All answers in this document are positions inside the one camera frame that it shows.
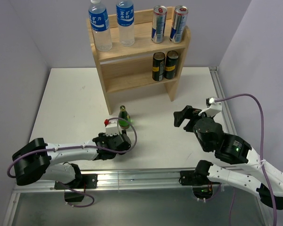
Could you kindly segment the black gold can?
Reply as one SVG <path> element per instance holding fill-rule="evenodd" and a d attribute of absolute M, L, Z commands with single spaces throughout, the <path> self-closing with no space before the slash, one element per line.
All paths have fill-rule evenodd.
<path fill-rule="evenodd" d="M 166 55 L 164 77 L 168 80 L 175 77 L 176 65 L 179 55 L 175 50 L 171 50 Z"/>
<path fill-rule="evenodd" d="M 152 78 L 154 81 L 161 81 L 164 74 L 165 53 L 157 52 L 153 55 L 152 61 Z"/>

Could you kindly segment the silver blue can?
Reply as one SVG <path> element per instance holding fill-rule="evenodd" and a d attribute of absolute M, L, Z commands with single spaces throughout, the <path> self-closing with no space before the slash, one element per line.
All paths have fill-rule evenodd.
<path fill-rule="evenodd" d="M 154 43 L 162 43 L 166 25 L 167 8 L 165 6 L 155 6 L 153 8 L 151 40 Z"/>
<path fill-rule="evenodd" d="M 186 25 L 188 8 L 186 6 L 176 6 L 173 14 L 170 41 L 180 43 L 183 37 L 183 30 Z"/>

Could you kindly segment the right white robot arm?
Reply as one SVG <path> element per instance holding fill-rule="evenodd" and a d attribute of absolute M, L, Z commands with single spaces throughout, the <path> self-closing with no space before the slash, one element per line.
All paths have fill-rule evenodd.
<path fill-rule="evenodd" d="M 183 186 L 204 186 L 209 183 L 225 183 L 247 191 L 268 207 L 283 210 L 283 172 L 268 162 L 261 162 L 259 154 L 241 137 L 225 133 L 221 124 L 208 117 L 200 109 L 187 105 L 174 112 L 174 126 L 189 122 L 183 128 L 193 132 L 205 152 L 243 170 L 238 173 L 200 160 L 194 170 L 180 172 L 179 182 Z"/>

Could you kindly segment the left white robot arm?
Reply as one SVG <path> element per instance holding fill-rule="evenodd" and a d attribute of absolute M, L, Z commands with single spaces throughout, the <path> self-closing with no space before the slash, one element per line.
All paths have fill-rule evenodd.
<path fill-rule="evenodd" d="M 51 180 L 77 188 L 82 184 L 83 176 L 75 161 L 110 160 L 135 145 L 125 130 L 112 136 L 99 133 L 88 142 L 74 145 L 50 144 L 43 138 L 36 138 L 13 154 L 10 168 L 15 171 L 13 178 L 18 186 Z"/>

